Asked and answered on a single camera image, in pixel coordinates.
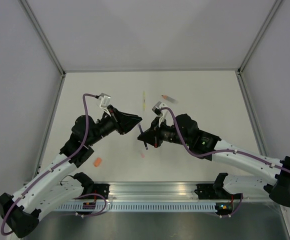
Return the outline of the purple ink pen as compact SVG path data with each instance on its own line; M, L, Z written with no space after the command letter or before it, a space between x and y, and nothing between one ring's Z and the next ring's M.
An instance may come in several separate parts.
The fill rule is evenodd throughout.
M140 123L138 124L138 129L140 131L140 135L139 135L139 137L141 138L140 140L143 141L145 149L148 150L149 149L148 143L144 140L144 136L143 136L144 132Z

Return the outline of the orange marker with clear cap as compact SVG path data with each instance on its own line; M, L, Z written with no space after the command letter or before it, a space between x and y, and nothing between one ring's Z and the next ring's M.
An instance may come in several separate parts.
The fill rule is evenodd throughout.
M176 99L174 99L174 98L172 98L172 97L170 97L170 96L168 96L168 95L162 95L161 96L164 100L166 100L166 101L168 101L168 102L170 102L170 103L173 103L173 104L177 104L178 103L178 101L176 100Z

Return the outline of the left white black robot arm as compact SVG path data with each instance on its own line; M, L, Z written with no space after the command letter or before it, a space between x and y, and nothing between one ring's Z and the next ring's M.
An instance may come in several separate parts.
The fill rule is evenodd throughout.
M28 236L40 221L58 206L76 197L89 199L94 193L94 182L83 172L76 173L70 183L60 182L77 170L94 153L92 145L112 132L129 133L142 118L108 105L101 119L94 121L87 113L75 120L69 140L55 159L41 173L13 194L0 196L0 216L5 226L18 238Z

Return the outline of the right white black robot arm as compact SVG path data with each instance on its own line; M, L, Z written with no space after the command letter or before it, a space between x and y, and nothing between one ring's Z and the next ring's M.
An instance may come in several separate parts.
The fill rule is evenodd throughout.
M240 194L268 196L290 208L290 156L272 158L236 148L219 136L200 130L187 114L178 115L173 121L169 126L156 117L137 139L155 148L163 142L182 145L193 157L230 165L249 174L219 173L212 187L217 198Z

